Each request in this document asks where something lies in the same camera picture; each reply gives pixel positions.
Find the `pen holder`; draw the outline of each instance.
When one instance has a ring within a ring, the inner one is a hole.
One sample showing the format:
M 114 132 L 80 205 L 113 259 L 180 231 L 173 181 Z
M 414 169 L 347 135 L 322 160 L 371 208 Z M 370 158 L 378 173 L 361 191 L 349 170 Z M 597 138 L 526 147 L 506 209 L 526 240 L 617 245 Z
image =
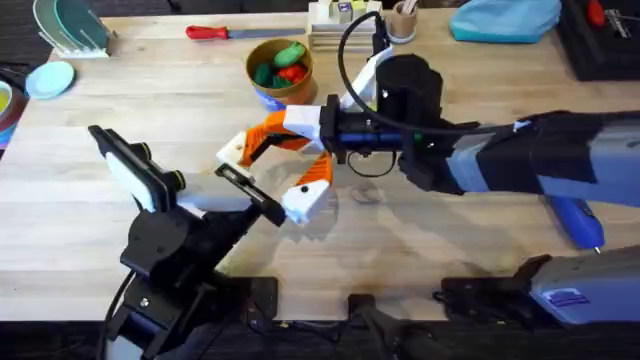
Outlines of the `pen holder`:
M 404 1 L 396 3 L 388 16 L 389 38 L 395 44 L 408 43 L 416 36 L 418 7 L 414 6 L 410 14 L 405 14 L 402 12 L 403 5 Z

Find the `red toy pepper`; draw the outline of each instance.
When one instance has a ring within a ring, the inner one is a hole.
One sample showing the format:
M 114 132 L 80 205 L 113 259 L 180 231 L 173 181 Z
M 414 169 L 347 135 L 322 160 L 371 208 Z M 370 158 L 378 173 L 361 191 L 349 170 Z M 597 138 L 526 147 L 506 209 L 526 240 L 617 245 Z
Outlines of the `red toy pepper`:
M 278 71 L 278 75 L 291 81 L 294 84 L 299 83 L 307 75 L 307 69 L 300 64 L 293 64 Z

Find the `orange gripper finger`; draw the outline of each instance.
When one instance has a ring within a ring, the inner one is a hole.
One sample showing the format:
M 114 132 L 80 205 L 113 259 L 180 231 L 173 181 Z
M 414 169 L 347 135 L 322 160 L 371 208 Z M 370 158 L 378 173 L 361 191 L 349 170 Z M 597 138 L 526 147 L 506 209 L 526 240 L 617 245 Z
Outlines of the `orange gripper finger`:
M 283 126 L 285 111 L 286 110 L 282 110 L 272 113 L 267 117 L 264 123 L 247 130 L 247 137 L 245 138 L 242 160 L 239 163 L 240 165 L 248 167 L 253 164 L 254 160 L 251 159 L 251 154 L 260 147 L 270 134 L 295 135 L 295 133 L 285 129 Z M 296 151 L 307 145 L 309 141 L 309 139 L 305 138 L 285 140 L 275 146 L 286 150 Z
M 316 161 L 311 165 L 304 175 L 298 180 L 296 186 L 308 184 L 316 180 L 327 180 L 329 185 L 333 180 L 333 170 L 331 168 L 331 155 L 328 152 L 323 152 Z

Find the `knife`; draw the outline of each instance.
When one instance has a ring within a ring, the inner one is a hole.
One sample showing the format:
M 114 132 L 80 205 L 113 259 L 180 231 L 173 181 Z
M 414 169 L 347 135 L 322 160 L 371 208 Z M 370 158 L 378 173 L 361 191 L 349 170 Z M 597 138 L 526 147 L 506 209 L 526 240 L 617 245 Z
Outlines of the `knife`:
M 187 36 L 192 40 L 207 39 L 247 39 L 261 37 L 278 37 L 289 35 L 302 35 L 305 33 L 304 28 L 292 29 L 246 29 L 246 30 L 229 30 L 226 26 L 222 27 L 206 27 L 206 26 L 188 26 L 186 29 Z

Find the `blue plate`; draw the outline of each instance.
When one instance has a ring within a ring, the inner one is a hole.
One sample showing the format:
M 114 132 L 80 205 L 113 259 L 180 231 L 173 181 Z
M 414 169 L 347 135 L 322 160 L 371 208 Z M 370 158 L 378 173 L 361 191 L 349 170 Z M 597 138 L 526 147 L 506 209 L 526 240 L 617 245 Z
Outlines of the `blue plate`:
M 53 61 L 35 69 L 27 76 L 27 94 L 38 100 L 62 94 L 73 82 L 75 71 L 64 61 Z
M 0 133 L 0 144 L 8 143 L 9 140 L 11 140 L 11 135 L 13 135 L 16 125 L 18 125 L 18 123 L 11 125 L 10 128 Z

